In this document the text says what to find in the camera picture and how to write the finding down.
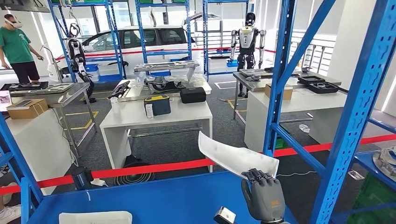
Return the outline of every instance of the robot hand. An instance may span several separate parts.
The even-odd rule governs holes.
[[[285,202],[279,180],[255,168],[243,172],[242,175],[247,177],[251,185],[250,189],[245,179],[241,182],[250,215],[262,224],[285,223]]]

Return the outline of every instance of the bottle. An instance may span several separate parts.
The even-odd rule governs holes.
[[[118,98],[117,97],[111,97],[110,102],[112,103],[112,110],[113,113],[116,115],[119,115],[121,113],[120,110],[120,104],[118,103]]]

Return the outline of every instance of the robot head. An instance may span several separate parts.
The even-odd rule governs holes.
[[[245,18],[245,26],[252,26],[256,21],[256,15],[254,13],[247,13]]]

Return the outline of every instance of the cardboard box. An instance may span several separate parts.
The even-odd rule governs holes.
[[[269,96],[271,95],[271,83],[267,83],[264,88],[264,93]],[[283,100],[291,100],[291,94],[293,93],[293,86],[291,85],[285,85],[284,90],[283,90]]]
[[[7,107],[11,119],[32,119],[48,110],[45,99],[25,99]]]

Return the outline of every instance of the red rope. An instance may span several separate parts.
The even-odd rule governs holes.
[[[396,140],[396,134],[363,138],[361,139],[360,144],[365,145],[365,144],[381,142],[381,141],[389,141],[389,140]],[[332,143],[326,143],[326,144],[305,146],[304,149],[307,150],[307,152],[309,153],[314,153],[314,152],[328,150],[331,148],[331,146]],[[294,151],[293,148],[283,148],[276,150],[274,156],[281,157],[281,156],[296,155],[296,154],[297,152]],[[206,167],[210,165],[215,165],[215,163],[209,159],[201,159],[201,160],[193,160],[187,162],[156,164],[156,165],[148,165],[141,167],[98,170],[98,171],[92,171],[92,177],[101,179],[101,178],[109,178],[116,176],[133,175],[133,174],[158,173],[158,172],[166,172],[166,171],[181,170],[181,169],[192,169],[198,167]],[[37,182],[40,188],[47,188],[47,187],[53,187],[53,186],[71,184],[71,183],[73,183],[73,179],[71,178],[71,175],[66,175],[62,177],[57,177],[57,178],[52,178]],[[0,195],[17,193],[20,191],[21,189],[18,185],[4,187],[4,188],[0,188]]]
[[[230,48],[208,48],[208,50],[223,50],[223,49],[230,49]],[[187,49],[165,49],[165,51],[171,51],[171,50],[187,50]],[[195,49],[191,49],[192,51],[195,50],[203,50],[203,48],[195,48]],[[146,50],[146,52],[153,52],[153,51],[162,51],[160,49],[157,50]],[[271,52],[271,53],[275,53],[274,50],[266,50],[267,52]],[[143,53],[143,51],[123,51],[122,55],[130,55],[130,54],[139,54],[139,53]],[[101,56],[113,56],[115,55],[115,53],[101,53],[101,54],[86,54],[85,57],[101,57]],[[56,60],[62,60],[64,59],[64,56],[60,56],[58,57]]]

